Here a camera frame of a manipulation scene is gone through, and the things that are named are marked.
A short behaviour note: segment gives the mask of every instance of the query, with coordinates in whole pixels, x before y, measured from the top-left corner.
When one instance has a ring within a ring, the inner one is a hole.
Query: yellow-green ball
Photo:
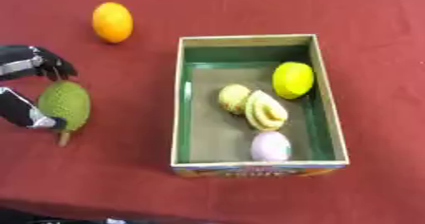
[[[243,114],[250,90],[241,84],[230,84],[220,90],[218,102],[233,114]]]
[[[296,99],[307,93],[314,84],[311,66],[299,62],[285,62],[273,73],[273,88],[285,99]]]
[[[60,81],[42,93],[38,107],[47,116],[65,119],[65,131],[74,131],[83,126],[90,115],[90,98],[79,84]]]

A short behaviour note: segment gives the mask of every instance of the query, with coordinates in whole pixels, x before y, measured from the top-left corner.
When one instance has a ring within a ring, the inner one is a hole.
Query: green spiky fruit
[[[50,117],[66,120],[59,144],[65,146],[70,132],[85,124],[90,115],[90,98],[79,84],[60,81],[50,85],[38,100],[40,110]]]

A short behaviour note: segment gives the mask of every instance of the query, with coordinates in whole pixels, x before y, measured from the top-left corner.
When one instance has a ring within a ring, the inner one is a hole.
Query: robotic hand
[[[42,47],[0,46],[0,81],[29,75],[50,80],[78,73],[66,60]],[[63,129],[66,121],[45,116],[32,102],[8,87],[0,86],[0,116],[21,127]]]

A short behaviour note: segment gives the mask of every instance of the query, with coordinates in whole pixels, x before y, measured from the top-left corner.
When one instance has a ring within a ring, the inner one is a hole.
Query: yellow ball
[[[286,62],[273,73],[273,88],[285,99],[295,99],[308,92],[314,83],[313,69],[299,62]]]
[[[107,42],[119,43],[131,35],[133,18],[123,5],[103,3],[93,12],[93,29]]]

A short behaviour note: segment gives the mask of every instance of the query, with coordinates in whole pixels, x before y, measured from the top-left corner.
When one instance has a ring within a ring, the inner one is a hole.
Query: orange
[[[123,5],[103,3],[93,12],[93,29],[107,42],[119,43],[131,35],[133,18]]]

